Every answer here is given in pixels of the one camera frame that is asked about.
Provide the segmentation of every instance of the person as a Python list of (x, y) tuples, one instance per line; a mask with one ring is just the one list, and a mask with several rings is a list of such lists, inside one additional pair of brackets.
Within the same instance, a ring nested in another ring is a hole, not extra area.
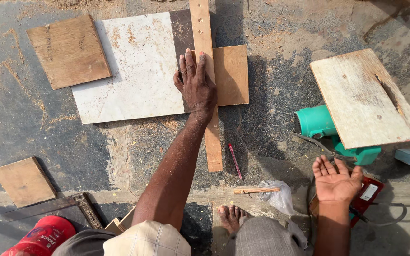
[[(191, 246), (180, 233), (183, 209), (191, 189), (200, 143), (217, 104), (216, 85), (205, 72), (206, 55), (200, 52), (195, 65), (191, 51), (180, 55), (181, 68), (174, 84), (191, 113), (172, 142), (144, 193), (137, 202), (132, 226), (119, 236), (105, 230), (85, 230), (70, 238), (55, 252), (69, 255), (190, 255)], [(363, 173), (356, 166), (350, 174), (345, 162), (325, 156), (312, 165), (319, 199), (316, 256), (349, 254), (349, 204), (361, 188)], [(237, 206), (220, 206), (218, 213), (228, 230), (229, 255), (303, 255), (298, 239), (278, 221), (251, 218)]]

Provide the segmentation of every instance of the white laminated board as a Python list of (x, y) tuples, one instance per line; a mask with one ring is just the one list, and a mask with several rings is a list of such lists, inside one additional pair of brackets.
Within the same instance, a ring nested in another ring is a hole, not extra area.
[(372, 49), (310, 67), (345, 149), (410, 141), (410, 105)]
[(83, 124), (185, 112), (168, 12), (95, 25), (113, 77), (71, 87)]

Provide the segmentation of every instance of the gray floor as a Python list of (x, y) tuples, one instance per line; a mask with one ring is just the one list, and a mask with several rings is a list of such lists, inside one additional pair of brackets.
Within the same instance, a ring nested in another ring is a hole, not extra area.
[[(159, 148), (168, 148), (187, 115), (82, 125), (71, 89), (51, 89), (25, 30), (83, 13), (100, 20), (187, 9), (188, 4), (0, 1), (0, 166), (36, 156), (60, 193), (91, 191), (100, 204), (136, 202), (162, 159)], [(322, 101), (309, 63), (372, 48), (410, 103), (410, 2), (216, 0), (210, 10), (217, 47), (248, 45), (250, 103), (219, 108), (221, 142), (232, 143), (245, 180), (238, 181), (227, 150), (224, 171), (208, 173), (202, 144), (190, 201), (209, 202), (213, 209), (234, 202), (255, 215), (282, 220), (269, 206), (226, 194), (237, 185), (280, 179), (291, 186), (296, 210), (304, 213), (310, 166), (320, 151), (288, 132), (294, 111)], [(393, 159), (399, 147), (410, 143), (384, 146), (366, 171), (393, 184), (385, 201), (410, 204), (410, 167)], [(9, 204), (0, 185), (0, 205)], [(397, 212), (368, 214), (383, 221)], [(352, 255), (383, 253), (410, 254), (410, 222), (377, 230), (359, 223), (353, 229)]]

